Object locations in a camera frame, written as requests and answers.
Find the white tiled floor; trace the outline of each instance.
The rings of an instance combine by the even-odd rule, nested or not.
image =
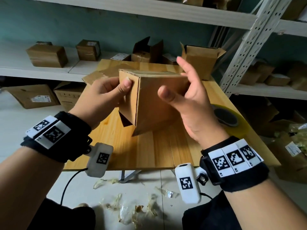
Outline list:
[[[36,108],[26,110],[6,91],[0,92],[0,162],[11,155],[18,147],[25,131],[48,115],[55,115],[63,110],[61,106]],[[47,197],[60,202],[62,192],[68,180],[75,172],[62,172]],[[119,171],[107,171],[104,179],[119,178]],[[305,211],[307,212],[307,185],[279,180],[274,173],[271,178]],[[112,203],[117,194],[122,193],[120,204],[144,205],[148,204],[151,194],[156,194],[156,210],[158,216],[147,217],[143,220],[143,226],[139,229],[182,229],[181,218],[184,211],[196,205],[186,205],[181,197],[167,198],[155,187],[161,187],[174,192],[179,192],[176,178],[170,170],[143,172],[138,174],[129,183],[105,185],[93,189],[97,178],[88,177],[85,172],[78,174],[69,184],[63,200],[68,207],[75,207],[79,203],[88,203],[96,210],[98,218],[96,229],[135,229],[133,224],[124,225],[118,222],[118,212],[101,209],[99,202]],[[201,187],[202,192],[211,197],[220,192],[220,187],[208,182]],[[200,204],[209,201],[202,197]]]

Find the black cable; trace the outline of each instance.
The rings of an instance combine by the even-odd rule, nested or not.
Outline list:
[[[202,195],[202,196],[206,196],[206,197],[208,197],[208,198],[210,198],[211,200],[213,200],[213,198],[212,197],[210,197],[209,195],[207,195],[207,194],[205,194],[205,193],[199,193],[200,195]]]
[[[79,171],[76,172],[76,173],[71,177],[71,179],[67,182],[67,185],[65,186],[65,189],[64,189],[63,194],[62,194],[61,203],[60,203],[61,206],[62,206],[62,204],[63,204],[63,198],[64,198],[65,191],[66,191],[66,189],[67,189],[67,186],[69,185],[69,183],[71,182],[71,180],[72,180],[78,173],[80,173],[80,172],[82,172],[82,171],[85,171],[85,170],[88,170],[88,168],[84,168],[84,169],[82,169],[82,170],[79,170]]]

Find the white plastic device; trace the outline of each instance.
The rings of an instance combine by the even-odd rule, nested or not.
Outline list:
[[[186,204],[199,203],[201,201],[201,190],[191,163],[178,165],[175,168],[175,174],[182,200]]]
[[[90,157],[87,163],[86,174],[90,177],[102,178],[109,164],[113,146],[105,143],[96,143],[91,146],[91,151],[85,154]]]

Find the wooden tabletop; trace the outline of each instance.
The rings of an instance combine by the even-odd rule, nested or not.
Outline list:
[[[212,104],[219,104],[239,113],[213,78],[210,81],[203,81],[203,84]],[[122,126],[118,108],[115,108],[90,134],[93,139],[92,145],[102,142],[114,147],[107,170],[173,169],[187,162],[199,166],[201,147],[190,138],[180,119],[162,130],[131,137],[134,128],[134,126]],[[249,125],[244,139],[258,152],[268,166],[280,165]],[[88,157],[83,155],[74,162],[68,161],[64,170],[76,171],[86,168],[87,161]]]

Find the pants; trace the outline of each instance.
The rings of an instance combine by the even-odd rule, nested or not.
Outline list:
[[[92,230],[95,228],[95,221],[95,212],[90,207],[70,209],[45,198],[31,221],[28,230]]]
[[[224,191],[210,202],[186,210],[182,227],[183,230],[242,230]]]

